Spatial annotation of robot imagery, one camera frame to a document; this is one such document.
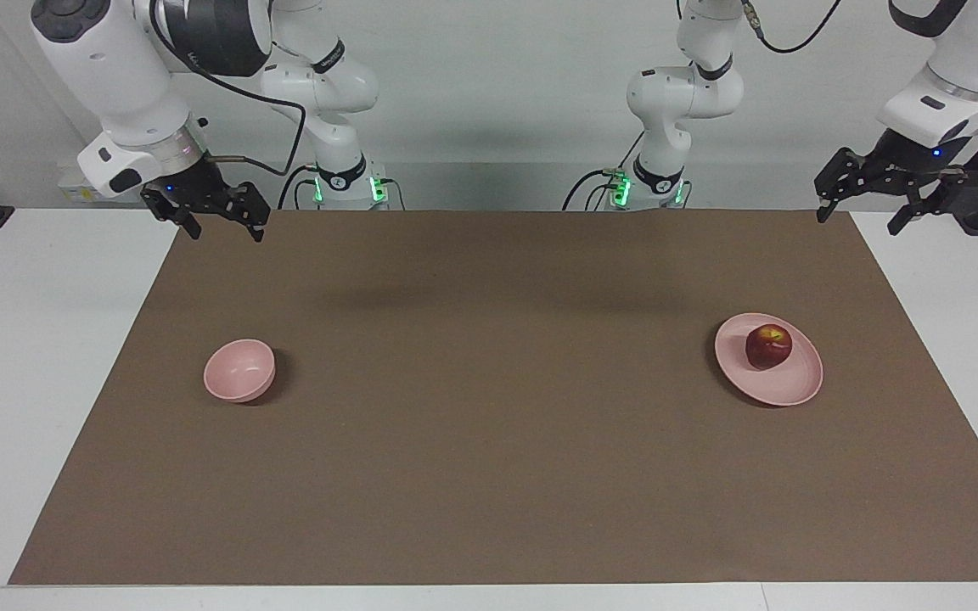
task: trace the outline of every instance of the pink plate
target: pink plate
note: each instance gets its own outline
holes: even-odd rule
[[[260,398],[274,383],[274,351],[257,339],[225,344],[210,356],[202,382],[211,395],[230,403]]]
[[[760,371],[745,357],[745,337],[761,325],[777,324],[791,332],[791,356],[771,370]],[[715,335],[715,357],[730,382],[769,406],[799,406],[822,389],[825,368],[810,339],[795,325],[768,314],[739,314]]]

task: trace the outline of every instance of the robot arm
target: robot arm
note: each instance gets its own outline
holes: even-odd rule
[[[689,0],[678,46],[691,65],[644,70],[629,82],[629,109],[644,122],[644,146],[629,171],[632,197],[620,206],[635,210],[671,200],[692,146],[678,122],[730,115],[741,104],[744,84],[733,50],[742,16],[741,0]]]
[[[303,76],[282,89],[288,93],[282,99],[306,102],[310,132],[323,132],[318,126],[313,131],[322,111],[370,108],[376,86],[366,69],[340,69],[355,64],[343,62],[345,48],[329,25],[311,19],[319,11],[321,0],[36,0],[31,23],[67,88],[100,117],[104,130],[78,155],[100,193],[116,196],[141,185],[153,214],[182,225],[193,237],[201,231],[193,213],[206,213],[245,225],[259,241],[269,205],[251,182],[225,184],[194,134],[186,102],[171,90],[170,69],[158,49],[167,43],[176,61],[210,75],[251,76],[263,69],[277,37],[274,45],[301,62]],[[333,54],[338,48],[342,52]],[[315,53],[320,54],[313,63]],[[276,65],[267,67],[268,74],[275,70]],[[350,81],[357,80],[353,73],[361,75],[369,94],[349,93]],[[341,147],[334,138],[313,139],[325,167],[331,158],[350,158],[351,148],[360,159],[356,132],[343,127]],[[333,154],[336,148],[345,154]]]
[[[968,181],[951,166],[971,137],[978,135],[978,0],[940,0],[927,15],[913,16],[890,0],[896,23],[935,40],[935,52],[923,70],[886,102],[878,120],[885,134],[874,151],[854,154],[840,149],[820,171],[814,186],[827,221],[840,201],[862,193],[908,198],[889,225],[897,235],[909,221],[947,212]],[[920,189],[939,182],[926,199]]]
[[[329,208],[368,208],[380,201],[381,170],[364,153],[357,129],[339,113],[372,109],[379,97],[376,75],[346,54],[323,0],[275,0],[275,46],[290,59],[269,65],[261,88],[267,96],[295,101],[307,112],[307,138],[319,177],[316,200]],[[288,107],[273,107],[298,120]]]

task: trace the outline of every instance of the white table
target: white table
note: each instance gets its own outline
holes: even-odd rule
[[[886,220],[855,214],[978,434],[978,239],[947,217],[891,238]],[[978,608],[978,584],[5,587],[174,235],[146,211],[110,210],[19,210],[0,231],[0,608]]]

